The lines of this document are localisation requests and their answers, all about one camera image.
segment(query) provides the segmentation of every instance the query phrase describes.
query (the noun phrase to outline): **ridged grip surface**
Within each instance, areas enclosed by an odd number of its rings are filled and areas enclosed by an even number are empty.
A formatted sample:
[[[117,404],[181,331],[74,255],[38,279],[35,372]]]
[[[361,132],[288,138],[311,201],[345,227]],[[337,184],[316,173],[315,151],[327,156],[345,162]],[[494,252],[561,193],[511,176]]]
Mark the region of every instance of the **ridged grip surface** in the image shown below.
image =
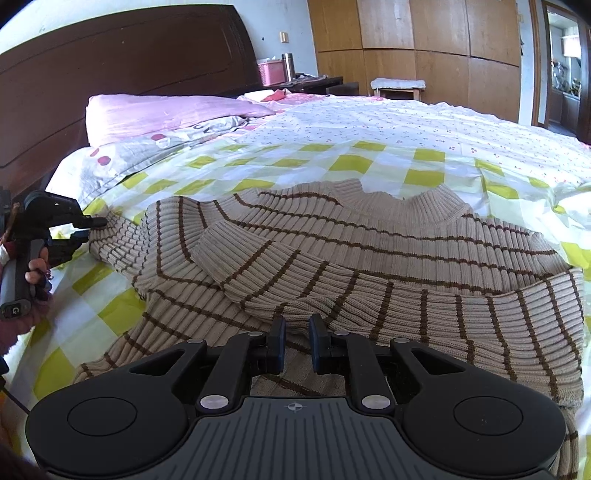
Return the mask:
[[[419,457],[385,418],[352,411],[344,398],[245,399],[206,417],[181,448],[125,480],[459,480]],[[545,471],[522,480],[551,480]]]

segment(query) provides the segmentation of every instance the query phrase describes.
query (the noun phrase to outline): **stainless steel thermos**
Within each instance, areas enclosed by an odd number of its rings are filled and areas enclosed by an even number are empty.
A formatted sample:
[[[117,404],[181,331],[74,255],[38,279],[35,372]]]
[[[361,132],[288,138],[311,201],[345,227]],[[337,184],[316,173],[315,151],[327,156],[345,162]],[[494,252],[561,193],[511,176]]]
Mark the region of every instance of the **stainless steel thermos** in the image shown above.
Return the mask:
[[[296,76],[296,69],[294,68],[294,56],[291,53],[284,53],[281,55],[283,60],[283,70],[285,71],[285,81],[290,82]]]

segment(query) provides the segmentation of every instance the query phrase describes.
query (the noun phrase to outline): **red cloth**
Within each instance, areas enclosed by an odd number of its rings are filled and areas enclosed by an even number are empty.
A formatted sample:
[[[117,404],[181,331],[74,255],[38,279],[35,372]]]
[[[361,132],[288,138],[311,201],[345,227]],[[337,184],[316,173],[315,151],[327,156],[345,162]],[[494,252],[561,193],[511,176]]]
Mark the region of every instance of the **red cloth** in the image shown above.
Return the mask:
[[[273,92],[273,94],[263,98],[263,100],[261,100],[261,102],[272,102],[273,100],[278,101],[278,100],[283,100],[285,98],[285,92],[283,90],[275,90],[275,92]]]

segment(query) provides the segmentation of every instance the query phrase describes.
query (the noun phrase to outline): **beige knit sweater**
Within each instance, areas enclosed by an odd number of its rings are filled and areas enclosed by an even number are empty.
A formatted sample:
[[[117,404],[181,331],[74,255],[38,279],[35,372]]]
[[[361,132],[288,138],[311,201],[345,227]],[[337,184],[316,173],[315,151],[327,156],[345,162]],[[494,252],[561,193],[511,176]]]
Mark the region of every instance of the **beige knit sweater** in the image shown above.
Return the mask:
[[[172,197],[139,226],[108,217],[90,250],[131,279],[147,308],[77,380],[189,338],[222,345],[281,314],[285,373],[257,378],[254,393],[342,394],[341,377],[311,370],[302,333],[319,312],[333,330],[385,345],[420,340],[548,395],[569,425],[558,474],[576,471],[582,272],[540,234],[481,219],[444,186],[403,201],[366,194],[357,180]]]

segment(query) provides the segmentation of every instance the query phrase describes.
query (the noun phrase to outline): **circular pad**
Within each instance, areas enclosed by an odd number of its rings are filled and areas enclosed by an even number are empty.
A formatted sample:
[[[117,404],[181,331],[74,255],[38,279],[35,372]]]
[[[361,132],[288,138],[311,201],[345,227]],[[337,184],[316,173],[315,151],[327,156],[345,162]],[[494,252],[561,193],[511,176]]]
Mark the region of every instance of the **circular pad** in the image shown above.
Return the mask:
[[[167,455],[187,413],[162,377],[114,370],[58,390],[27,418],[40,465],[66,478],[120,478]]]
[[[104,437],[122,432],[135,421],[137,415],[137,409],[127,400],[91,398],[70,411],[68,423],[82,435]]]
[[[479,435],[506,435],[523,421],[515,404],[496,397],[468,398],[456,405],[453,414],[462,427]]]

